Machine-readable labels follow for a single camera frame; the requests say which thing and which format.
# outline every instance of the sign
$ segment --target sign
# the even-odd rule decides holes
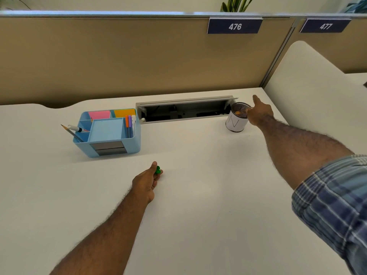
[[[307,19],[300,32],[342,32],[351,19]]]
[[[210,18],[208,34],[257,34],[262,18]]]

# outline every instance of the person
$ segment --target person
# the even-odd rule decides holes
[[[292,209],[347,263],[367,274],[367,156],[337,140],[284,124],[254,96],[246,109],[264,134],[269,155],[294,190]],[[136,176],[115,211],[53,269],[51,275],[122,274],[147,205],[160,178],[157,162]]]

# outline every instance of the orange pen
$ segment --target orange pen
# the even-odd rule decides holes
[[[129,133],[128,133],[128,130],[129,130],[129,117],[128,116],[125,116],[125,124],[126,124],[126,138],[129,138]]]

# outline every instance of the hand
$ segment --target hand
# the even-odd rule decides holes
[[[148,170],[145,170],[141,174],[137,175],[132,180],[132,191],[135,191],[138,195],[142,195],[147,199],[148,203],[153,201],[154,192],[153,189],[157,186],[160,175],[162,175],[163,170],[160,174],[155,174],[157,169],[157,162],[154,161]]]
[[[269,104],[261,102],[256,95],[253,96],[253,99],[255,106],[246,108],[247,118],[252,125],[258,126],[266,116],[274,117],[272,107]]]

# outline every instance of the pink sticky note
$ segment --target pink sticky note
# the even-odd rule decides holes
[[[110,111],[95,111],[95,112],[88,112],[89,116],[94,119],[109,119],[110,118]]]

